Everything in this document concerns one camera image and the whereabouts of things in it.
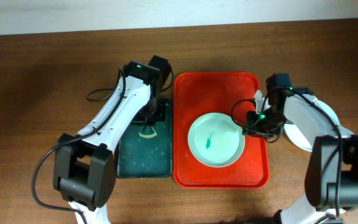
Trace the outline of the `yellow green sponge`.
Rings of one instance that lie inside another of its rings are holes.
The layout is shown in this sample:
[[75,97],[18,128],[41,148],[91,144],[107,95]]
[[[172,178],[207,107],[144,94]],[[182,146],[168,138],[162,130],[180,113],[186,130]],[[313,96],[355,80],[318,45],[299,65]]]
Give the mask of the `yellow green sponge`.
[[151,139],[157,136],[157,132],[153,126],[144,126],[140,130],[139,136],[144,139]]

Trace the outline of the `light blue plate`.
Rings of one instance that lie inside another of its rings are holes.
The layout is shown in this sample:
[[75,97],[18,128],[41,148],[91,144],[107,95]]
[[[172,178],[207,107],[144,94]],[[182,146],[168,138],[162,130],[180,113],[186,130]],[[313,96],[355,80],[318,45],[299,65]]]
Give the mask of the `light blue plate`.
[[[339,118],[334,110],[327,105],[325,102],[318,100],[320,107],[336,122],[339,122]],[[297,147],[311,152],[312,146],[301,133],[301,131],[294,125],[294,124],[285,124],[284,125],[284,132],[287,135],[288,139]]]

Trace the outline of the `pale green plate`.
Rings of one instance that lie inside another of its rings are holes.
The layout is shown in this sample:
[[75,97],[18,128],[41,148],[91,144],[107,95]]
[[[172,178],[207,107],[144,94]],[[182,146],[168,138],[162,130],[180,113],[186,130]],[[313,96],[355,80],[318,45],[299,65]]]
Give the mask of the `pale green plate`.
[[214,168],[235,163],[246,146],[241,127],[222,113],[197,118],[189,128],[187,143],[197,161]]

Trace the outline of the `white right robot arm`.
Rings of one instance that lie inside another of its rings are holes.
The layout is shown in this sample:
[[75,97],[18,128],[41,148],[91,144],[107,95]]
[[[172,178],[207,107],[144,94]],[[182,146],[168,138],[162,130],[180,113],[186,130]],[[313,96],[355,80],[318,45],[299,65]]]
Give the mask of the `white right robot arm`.
[[358,208],[358,135],[328,115],[310,89],[292,87],[287,73],[274,73],[266,86],[265,96],[252,99],[243,135],[277,138],[293,124],[312,147],[303,196],[278,210],[273,223],[339,223]]

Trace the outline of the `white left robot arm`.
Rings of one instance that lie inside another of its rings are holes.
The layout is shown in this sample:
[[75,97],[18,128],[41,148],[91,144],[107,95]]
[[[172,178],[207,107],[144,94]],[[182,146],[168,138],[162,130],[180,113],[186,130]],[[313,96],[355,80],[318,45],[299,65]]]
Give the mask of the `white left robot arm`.
[[145,107],[158,97],[172,71],[168,60],[131,61],[119,69],[117,87],[101,111],[75,136],[62,134],[55,150],[53,187],[78,223],[108,223],[107,201],[116,183],[114,151],[135,118],[147,124]]

